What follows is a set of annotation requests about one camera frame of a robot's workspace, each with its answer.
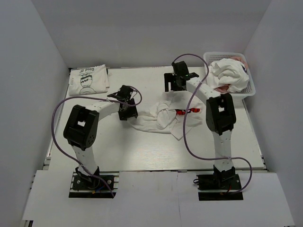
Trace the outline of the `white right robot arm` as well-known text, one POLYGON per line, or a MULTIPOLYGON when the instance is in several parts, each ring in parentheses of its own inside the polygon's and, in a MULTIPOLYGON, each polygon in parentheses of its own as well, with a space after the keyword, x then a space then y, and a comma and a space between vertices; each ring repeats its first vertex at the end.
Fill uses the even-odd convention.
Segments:
POLYGON ((202 82, 196 73, 178 76, 173 73, 164 74, 165 91, 186 90, 206 105, 205 120, 214 138, 214 184, 218 188, 226 188, 235 175, 232 162, 231 135, 236 123, 233 99, 230 94, 221 94, 202 82))

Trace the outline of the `white t-shirt with red-black print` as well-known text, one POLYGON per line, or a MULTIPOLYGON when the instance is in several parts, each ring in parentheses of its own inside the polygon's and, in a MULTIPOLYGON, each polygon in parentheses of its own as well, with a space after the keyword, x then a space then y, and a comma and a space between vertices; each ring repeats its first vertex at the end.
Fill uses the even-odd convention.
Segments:
POLYGON ((202 124, 204 104, 188 91, 162 93, 160 100, 151 107, 138 109, 138 116, 127 122, 143 132, 171 134, 175 139, 183 138, 183 120, 186 116, 185 132, 202 124))

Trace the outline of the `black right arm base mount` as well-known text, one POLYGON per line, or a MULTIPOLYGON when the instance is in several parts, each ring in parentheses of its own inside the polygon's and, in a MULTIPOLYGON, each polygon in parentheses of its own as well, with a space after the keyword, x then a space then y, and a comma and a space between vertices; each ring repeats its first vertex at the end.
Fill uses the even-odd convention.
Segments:
POLYGON ((235 168, 220 172, 214 167, 213 174, 197 175, 193 184, 198 186, 200 201, 242 201, 243 194, 239 175, 235 168))

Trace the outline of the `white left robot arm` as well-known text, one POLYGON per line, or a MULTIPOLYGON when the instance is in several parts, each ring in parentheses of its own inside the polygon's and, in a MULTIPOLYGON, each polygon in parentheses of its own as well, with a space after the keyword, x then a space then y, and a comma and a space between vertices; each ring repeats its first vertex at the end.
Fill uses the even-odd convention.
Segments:
POLYGON ((105 117, 118 113, 119 120, 126 121, 137 117, 134 98, 119 102, 98 102, 90 106, 75 105, 63 130, 63 136, 72 146, 80 161, 76 173, 84 177, 84 183, 94 189, 99 186, 99 167, 94 159, 92 145, 96 140, 98 122, 105 117))

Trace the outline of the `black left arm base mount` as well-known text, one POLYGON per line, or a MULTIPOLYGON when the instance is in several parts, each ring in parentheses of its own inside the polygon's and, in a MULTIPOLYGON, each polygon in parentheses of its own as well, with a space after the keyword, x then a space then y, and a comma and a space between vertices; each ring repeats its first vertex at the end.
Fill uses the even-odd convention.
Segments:
POLYGON ((105 180, 113 195, 104 182, 92 176, 85 176, 76 168, 71 179, 69 198, 113 199, 118 189, 119 173, 99 172, 99 177, 105 180))

